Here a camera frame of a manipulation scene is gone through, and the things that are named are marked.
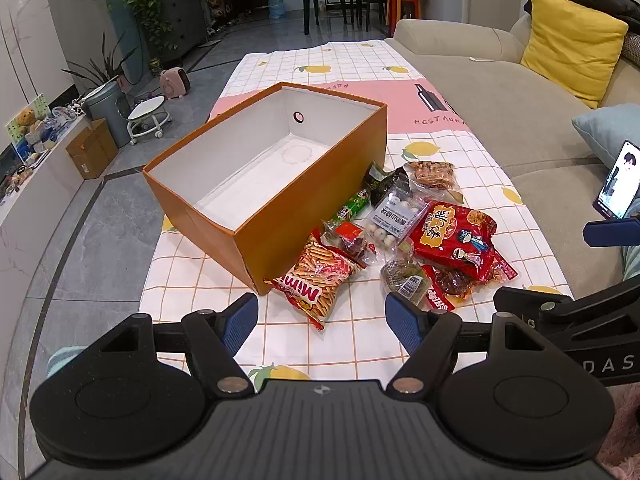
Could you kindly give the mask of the clear pack dark snack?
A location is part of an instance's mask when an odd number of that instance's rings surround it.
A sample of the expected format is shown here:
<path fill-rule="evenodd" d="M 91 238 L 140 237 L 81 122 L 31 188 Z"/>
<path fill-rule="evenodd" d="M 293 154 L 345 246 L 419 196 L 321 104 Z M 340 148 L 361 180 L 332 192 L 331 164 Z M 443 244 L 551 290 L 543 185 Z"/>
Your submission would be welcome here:
<path fill-rule="evenodd" d="M 397 292 L 416 306 L 422 304 L 432 286 L 422 266 L 406 252 L 394 252 L 382 267 L 380 277 L 384 295 Z"/>

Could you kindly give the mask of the red dried meat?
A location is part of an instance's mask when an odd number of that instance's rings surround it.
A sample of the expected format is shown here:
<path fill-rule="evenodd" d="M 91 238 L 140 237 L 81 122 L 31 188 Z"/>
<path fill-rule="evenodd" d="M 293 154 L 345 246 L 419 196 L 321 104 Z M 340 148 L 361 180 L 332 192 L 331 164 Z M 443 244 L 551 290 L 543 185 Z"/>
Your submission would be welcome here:
<path fill-rule="evenodd" d="M 500 255 L 495 256 L 484 280 L 471 278 L 468 274 L 453 268 L 424 263 L 422 271 L 430 280 L 426 301 L 433 309 L 452 311 L 459 301 L 467 300 L 472 292 L 489 284 L 503 284 L 514 280 L 518 272 Z"/>

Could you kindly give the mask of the Mimi shrimp stick bag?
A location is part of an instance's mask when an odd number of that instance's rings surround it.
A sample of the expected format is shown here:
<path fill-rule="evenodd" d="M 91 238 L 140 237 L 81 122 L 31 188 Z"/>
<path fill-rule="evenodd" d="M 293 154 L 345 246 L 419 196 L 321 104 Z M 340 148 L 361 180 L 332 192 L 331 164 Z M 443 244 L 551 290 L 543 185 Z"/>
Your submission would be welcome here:
<path fill-rule="evenodd" d="M 363 264 L 340 248 L 324 244 L 320 231 L 314 229 L 294 266 L 278 278 L 265 280 L 265 283 L 282 292 L 317 330 L 323 330 L 338 290 L 363 269 Z"/>

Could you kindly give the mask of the red spicy snack bag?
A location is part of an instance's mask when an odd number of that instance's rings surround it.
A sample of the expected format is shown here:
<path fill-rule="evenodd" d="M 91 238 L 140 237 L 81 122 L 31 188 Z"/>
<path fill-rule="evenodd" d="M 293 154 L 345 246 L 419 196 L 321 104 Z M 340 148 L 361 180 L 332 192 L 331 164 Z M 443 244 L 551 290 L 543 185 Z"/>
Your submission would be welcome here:
<path fill-rule="evenodd" d="M 484 282 L 497 255 L 496 231 L 497 223 L 483 211 L 430 200 L 409 238 L 418 258 Z"/>

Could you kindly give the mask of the white ball candy bag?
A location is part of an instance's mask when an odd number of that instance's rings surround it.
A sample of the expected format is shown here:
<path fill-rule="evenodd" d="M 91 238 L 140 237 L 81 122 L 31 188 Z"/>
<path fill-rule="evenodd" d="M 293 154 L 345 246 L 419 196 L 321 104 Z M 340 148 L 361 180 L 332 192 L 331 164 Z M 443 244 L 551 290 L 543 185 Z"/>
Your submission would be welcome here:
<path fill-rule="evenodd" d="M 424 193 L 393 185 L 372 207 L 364 227 L 376 246 L 392 249 L 410 234 L 427 205 Z"/>

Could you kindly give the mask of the green sausage snack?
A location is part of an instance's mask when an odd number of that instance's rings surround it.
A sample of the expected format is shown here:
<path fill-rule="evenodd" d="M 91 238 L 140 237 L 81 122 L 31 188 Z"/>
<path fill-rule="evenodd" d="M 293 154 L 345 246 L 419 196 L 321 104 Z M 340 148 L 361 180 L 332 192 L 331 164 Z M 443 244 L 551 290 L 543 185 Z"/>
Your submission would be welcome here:
<path fill-rule="evenodd" d="M 354 218 L 365 206 L 369 205 L 370 193 L 366 188 L 363 188 L 356 194 L 354 194 L 341 209 L 334 214 L 330 220 L 326 222 L 326 225 L 330 229 L 335 229 L 344 222 L 349 222 Z"/>

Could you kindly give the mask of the dark seaweed snack pack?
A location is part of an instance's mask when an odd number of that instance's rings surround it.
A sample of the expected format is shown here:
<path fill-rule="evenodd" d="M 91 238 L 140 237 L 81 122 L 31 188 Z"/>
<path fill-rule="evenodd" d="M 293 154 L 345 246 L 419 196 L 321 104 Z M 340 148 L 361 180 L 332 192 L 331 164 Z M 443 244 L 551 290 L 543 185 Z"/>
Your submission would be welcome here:
<path fill-rule="evenodd" d="M 392 188 L 399 188 L 405 193 L 410 192 L 409 177 L 404 167 L 385 171 L 376 162 L 370 163 L 367 173 L 363 177 L 363 185 L 368 190 L 372 207 L 378 206 Z"/>

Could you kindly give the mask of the brown peanut vacuum pack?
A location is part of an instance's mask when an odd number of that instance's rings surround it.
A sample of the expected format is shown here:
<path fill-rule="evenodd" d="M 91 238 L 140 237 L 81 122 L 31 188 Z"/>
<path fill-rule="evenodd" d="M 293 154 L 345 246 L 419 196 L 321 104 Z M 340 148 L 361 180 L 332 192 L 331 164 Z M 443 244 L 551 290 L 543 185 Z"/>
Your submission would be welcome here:
<path fill-rule="evenodd" d="M 404 170 L 408 174 L 412 192 L 431 200 L 459 205 L 464 203 L 464 196 L 454 173 L 454 165 L 450 162 L 406 162 Z"/>

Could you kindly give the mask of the clear pack red label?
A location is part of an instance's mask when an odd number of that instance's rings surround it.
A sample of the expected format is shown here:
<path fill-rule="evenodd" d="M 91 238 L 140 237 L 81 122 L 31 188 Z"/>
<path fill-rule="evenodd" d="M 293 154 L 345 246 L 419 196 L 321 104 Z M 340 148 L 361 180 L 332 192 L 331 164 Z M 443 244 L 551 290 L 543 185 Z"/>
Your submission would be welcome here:
<path fill-rule="evenodd" d="M 355 223 L 326 222 L 321 239 L 324 244 L 339 249 L 363 266 L 370 266 L 378 261 L 378 253 L 372 238 L 366 230 Z"/>

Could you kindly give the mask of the lemon pattern checkered mat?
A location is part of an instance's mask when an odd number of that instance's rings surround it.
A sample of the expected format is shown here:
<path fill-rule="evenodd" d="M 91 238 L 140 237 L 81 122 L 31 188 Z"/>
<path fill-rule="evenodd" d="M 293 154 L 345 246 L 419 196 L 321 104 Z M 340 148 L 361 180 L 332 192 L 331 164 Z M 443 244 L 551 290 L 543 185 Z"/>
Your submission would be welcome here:
<path fill-rule="evenodd" d="M 388 382 L 406 352 L 384 318 L 383 266 L 419 210 L 373 207 L 372 164 L 449 162 L 445 200 L 488 214 L 505 271 L 440 302 L 487 321 L 501 285 L 568 292 L 544 233 L 501 167 L 432 84 L 387 42 L 245 55 L 209 120 L 143 170 L 165 222 L 140 309 L 171 323 L 247 292 L 250 381 Z"/>

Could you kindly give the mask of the orange cardboard storage box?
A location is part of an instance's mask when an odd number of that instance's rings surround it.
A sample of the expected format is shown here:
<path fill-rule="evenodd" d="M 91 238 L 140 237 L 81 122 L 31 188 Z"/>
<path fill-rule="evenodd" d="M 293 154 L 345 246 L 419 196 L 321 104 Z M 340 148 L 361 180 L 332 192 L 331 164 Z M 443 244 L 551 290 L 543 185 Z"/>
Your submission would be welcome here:
<path fill-rule="evenodd" d="M 387 106 L 279 82 L 234 104 L 143 169 L 178 231 L 259 295 L 308 235 L 385 160 Z"/>

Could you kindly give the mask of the beige sofa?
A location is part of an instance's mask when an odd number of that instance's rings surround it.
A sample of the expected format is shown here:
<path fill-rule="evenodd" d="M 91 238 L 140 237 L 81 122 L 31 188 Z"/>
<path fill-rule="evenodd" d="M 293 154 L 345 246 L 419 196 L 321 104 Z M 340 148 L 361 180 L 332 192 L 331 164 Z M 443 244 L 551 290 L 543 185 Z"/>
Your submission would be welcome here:
<path fill-rule="evenodd" d="M 620 283 L 620 248 L 582 238 L 608 170 L 572 121 L 583 102 L 521 63 L 530 34 L 523 16 L 510 30 L 402 20 L 388 40 L 454 108 L 523 201 L 501 208 L 526 282 L 577 297 Z"/>

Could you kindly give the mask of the white round rolling stool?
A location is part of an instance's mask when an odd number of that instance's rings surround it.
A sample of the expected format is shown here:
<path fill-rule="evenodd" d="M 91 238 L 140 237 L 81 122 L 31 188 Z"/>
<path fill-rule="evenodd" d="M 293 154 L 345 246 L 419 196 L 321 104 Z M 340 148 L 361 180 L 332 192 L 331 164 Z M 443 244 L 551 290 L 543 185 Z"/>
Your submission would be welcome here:
<path fill-rule="evenodd" d="M 127 118 L 129 143 L 136 145 L 140 138 L 152 134 L 157 139 L 164 135 L 164 127 L 172 118 L 166 110 L 166 98 L 154 96 L 139 103 Z"/>

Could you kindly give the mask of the orange stool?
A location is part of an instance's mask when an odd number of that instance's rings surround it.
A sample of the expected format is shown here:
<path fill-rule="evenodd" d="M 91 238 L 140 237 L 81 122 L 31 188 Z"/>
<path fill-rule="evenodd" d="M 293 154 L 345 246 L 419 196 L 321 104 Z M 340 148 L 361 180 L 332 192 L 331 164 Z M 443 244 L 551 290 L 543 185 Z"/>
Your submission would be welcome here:
<path fill-rule="evenodd" d="M 421 0 L 387 0 L 386 25 L 388 34 L 393 36 L 399 21 L 420 20 L 422 18 Z"/>

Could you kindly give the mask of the blue water bottle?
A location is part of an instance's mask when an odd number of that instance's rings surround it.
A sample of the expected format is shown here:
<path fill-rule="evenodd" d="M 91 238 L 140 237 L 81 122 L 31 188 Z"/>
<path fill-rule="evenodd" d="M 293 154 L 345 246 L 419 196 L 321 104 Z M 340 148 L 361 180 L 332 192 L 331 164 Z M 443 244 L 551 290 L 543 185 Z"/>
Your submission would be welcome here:
<path fill-rule="evenodd" d="M 269 18 L 270 20 L 280 20 L 286 14 L 284 0 L 269 0 Z"/>

